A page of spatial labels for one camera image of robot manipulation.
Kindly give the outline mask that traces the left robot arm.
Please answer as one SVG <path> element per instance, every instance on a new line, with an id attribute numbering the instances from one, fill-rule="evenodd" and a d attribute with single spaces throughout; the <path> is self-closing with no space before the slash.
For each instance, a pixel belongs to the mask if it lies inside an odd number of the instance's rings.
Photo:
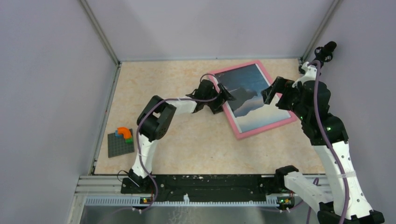
<path id="1" fill-rule="evenodd" d="M 157 144 L 167 133 L 174 116 L 196 113 L 204 106 L 216 114 L 222 111 L 225 102 L 235 100 L 223 84 L 214 84 L 205 79 L 200 81 L 198 88 L 184 97 L 163 99 L 154 95 L 137 119 L 137 156 L 128 173 L 132 187 L 139 193 L 149 189 Z"/>

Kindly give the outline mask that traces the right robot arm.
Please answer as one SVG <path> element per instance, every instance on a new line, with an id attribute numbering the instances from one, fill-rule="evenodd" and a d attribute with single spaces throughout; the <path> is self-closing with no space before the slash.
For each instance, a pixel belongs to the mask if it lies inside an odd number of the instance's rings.
<path id="1" fill-rule="evenodd" d="M 265 104 L 281 94 L 277 108 L 293 112 L 318 154 L 331 193 L 324 193 L 293 166 L 276 170 L 274 187 L 297 193 L 315 211 L 321 224 L 382 224 L 384 215 L 365 198 L 349 152 L 349 137 L 342 120 L 329 112 L 331 92 L 313 78 L 298 81 L 277 77 L 261 92 Z"/>

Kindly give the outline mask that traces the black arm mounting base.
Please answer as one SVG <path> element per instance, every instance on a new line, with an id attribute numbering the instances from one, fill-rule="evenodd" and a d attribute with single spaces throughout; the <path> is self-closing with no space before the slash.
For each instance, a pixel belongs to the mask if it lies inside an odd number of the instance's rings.
<path id="1" fill-rule="evenodd" d="M 132 181 L 123 178 L 122 194 L 148 195 L 155 202 L 264 202 L 268 196 L 293 197 L 273 175 L 155 175 Z"/>

